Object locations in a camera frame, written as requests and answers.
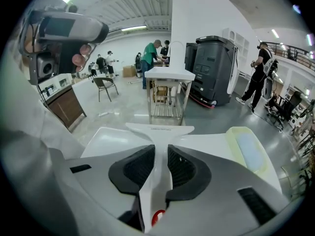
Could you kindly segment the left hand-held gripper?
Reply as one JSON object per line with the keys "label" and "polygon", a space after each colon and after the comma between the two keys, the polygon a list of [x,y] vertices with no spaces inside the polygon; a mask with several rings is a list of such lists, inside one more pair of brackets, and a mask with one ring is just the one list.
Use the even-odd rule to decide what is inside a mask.
{"label": "left hand-held gripper", "polygon": [[103,42],[109,27],[96,18],[62,10],[32,10],[19,34],[19,51],[29,60],[29,82],[76,73],[73,58]]}

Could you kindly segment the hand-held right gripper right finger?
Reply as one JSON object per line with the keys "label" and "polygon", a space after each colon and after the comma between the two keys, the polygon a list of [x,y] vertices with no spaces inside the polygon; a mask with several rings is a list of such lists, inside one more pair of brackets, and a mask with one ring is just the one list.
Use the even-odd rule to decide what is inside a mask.
{"label": "hand-held right gripper right finger", "polygon": [[241,236],[273,219],[287,205],[276,188],[241,164],[170,145],[171,164],[186,159],[195,172],[166,199],[152,236]]}

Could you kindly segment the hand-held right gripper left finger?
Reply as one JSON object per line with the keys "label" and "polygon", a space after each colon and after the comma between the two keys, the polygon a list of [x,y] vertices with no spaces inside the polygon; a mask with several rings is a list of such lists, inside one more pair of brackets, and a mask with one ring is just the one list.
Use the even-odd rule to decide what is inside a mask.
{"label": "hand-held right gripper left finger", "polygon": [[143,232],[140,189],[154,167],[155,146],[68,160],[76,182],[93,205],[84,213],[95,232]]}

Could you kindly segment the person's left hand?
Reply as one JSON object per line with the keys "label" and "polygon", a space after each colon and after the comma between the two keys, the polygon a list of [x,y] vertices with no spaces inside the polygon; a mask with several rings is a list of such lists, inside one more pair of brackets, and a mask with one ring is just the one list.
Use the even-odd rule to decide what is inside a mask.
{"label": "person's left hand", "polygon": [[75,72],[80,72],[89,58],[92,52],[92,47],[89,44],[84,44],[81,46],[79,53],[72,57],[72,63],[75,65]]}

